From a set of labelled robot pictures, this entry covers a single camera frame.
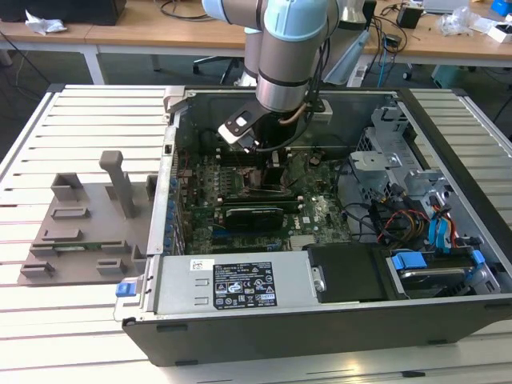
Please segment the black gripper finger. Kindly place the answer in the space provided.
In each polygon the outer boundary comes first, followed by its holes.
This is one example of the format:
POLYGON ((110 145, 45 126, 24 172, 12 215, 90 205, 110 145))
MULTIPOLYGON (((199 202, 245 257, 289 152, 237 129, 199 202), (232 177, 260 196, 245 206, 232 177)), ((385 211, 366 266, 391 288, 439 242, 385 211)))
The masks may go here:
POLYGON ((269 153, 262 171, 262 186, 268 189, 280 187, 284 171, 285 161, 280 152, 275 150, 269 153))

